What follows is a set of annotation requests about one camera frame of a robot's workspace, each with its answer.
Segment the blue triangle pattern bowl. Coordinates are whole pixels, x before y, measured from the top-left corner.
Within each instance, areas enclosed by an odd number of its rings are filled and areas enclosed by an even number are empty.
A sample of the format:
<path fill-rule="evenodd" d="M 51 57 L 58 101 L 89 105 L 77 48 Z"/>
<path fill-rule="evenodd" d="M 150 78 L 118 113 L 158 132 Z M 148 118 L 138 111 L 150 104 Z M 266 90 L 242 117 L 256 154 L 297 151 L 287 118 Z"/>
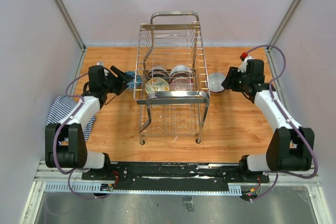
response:
<path fill-rule="evenodd" d="M 133 91 L 134 88 L 138 88 L 142 84 L 141 75 L 136 74 L 135 71 L 126 71 L 125 74 L 132 77 L 132 80 L 127 83 L 127 91 Z"/>

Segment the black dotted hexagon bowl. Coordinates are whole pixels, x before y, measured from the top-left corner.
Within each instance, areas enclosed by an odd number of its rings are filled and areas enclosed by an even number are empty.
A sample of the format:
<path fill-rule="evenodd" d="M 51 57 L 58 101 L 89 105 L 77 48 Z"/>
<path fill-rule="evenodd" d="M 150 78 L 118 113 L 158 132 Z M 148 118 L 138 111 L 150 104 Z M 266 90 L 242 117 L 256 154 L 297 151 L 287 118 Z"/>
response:
<path fill-rule="evenodd" d="M 222 82 L 225 79 L 225 75 L 221 72 L 214 72 L 208 76 L 208 89 L 209 90 L 221 90 Z"/>

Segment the yellow rim leaf bowl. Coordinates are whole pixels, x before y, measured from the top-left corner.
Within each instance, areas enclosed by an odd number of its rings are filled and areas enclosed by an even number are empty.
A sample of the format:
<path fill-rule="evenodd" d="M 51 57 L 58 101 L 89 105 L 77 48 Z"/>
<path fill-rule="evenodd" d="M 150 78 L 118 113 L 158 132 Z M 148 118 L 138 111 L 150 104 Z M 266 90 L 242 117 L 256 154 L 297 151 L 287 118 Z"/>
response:
<path fill-rule="evenodd" d="M 163 78 L 154 77 L 146 82 L 145 91 L 147 94 L 170 91 L 170 85 Z"/>

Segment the red ikat pattern bowl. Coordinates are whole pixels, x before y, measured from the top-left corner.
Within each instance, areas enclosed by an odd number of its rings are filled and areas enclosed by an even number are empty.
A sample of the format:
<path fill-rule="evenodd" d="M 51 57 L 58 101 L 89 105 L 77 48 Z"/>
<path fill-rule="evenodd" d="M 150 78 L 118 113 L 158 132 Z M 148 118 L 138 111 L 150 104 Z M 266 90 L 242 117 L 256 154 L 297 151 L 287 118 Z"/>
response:
<path fill-rule="evenodd" d="M 192 91 L 193 83 L 190 78 L 177 77 L 170 84 L 171 91 Z"/>

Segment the black floral red bowl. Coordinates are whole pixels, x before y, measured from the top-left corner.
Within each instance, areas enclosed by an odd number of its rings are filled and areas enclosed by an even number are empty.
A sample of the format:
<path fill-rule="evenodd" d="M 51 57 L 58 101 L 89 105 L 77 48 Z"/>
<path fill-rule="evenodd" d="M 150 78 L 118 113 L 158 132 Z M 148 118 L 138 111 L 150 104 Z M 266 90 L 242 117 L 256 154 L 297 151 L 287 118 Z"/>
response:
<path fill-rule="evenodd" d="M 220 94 L 223 93 L 225 91 L 225 89 L 221 89 L 221 90 L 210 90 L 211 94 Z"/>

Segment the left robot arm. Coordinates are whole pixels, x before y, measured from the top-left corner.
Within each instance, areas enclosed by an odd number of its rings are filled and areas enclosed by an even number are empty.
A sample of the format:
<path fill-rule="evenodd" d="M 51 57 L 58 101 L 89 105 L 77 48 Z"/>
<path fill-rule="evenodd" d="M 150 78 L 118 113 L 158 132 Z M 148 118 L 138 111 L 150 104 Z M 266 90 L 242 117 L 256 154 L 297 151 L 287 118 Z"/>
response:
<path fill-rule="evenodd" d="M 120 95 L 134 78 L 115 66 L 89 67 L 88 82 L 77 105 L 57 123 L 45 127 L 45 163 L 64 175 L 75 170 L 93 172 L 100 179 L 112 175 L 109 155 L 87 150 L 84 128 L 106 104 L 108 94 Z"/>

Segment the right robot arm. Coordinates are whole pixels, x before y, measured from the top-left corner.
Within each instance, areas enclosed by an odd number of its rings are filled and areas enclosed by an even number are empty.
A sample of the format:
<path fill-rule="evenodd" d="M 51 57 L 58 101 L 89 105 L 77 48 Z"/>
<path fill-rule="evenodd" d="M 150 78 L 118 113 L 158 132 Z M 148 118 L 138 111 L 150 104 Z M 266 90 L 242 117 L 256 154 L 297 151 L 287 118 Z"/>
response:
<path fill-rule="evenodd" d="M 241 158 L 238 177 L 242 181 L 250 182 L 257 172 L 282 172 L 305 179 L 315 177 L 318 162 L 313 152 L 314 132 L 289 114 L 272 84 L 265 82 L 262 60 L 248 56 L 239 67 L 230 67 L 222 87 L 242 93 L 255 104 L 273 131 L 264 154 Z"/>

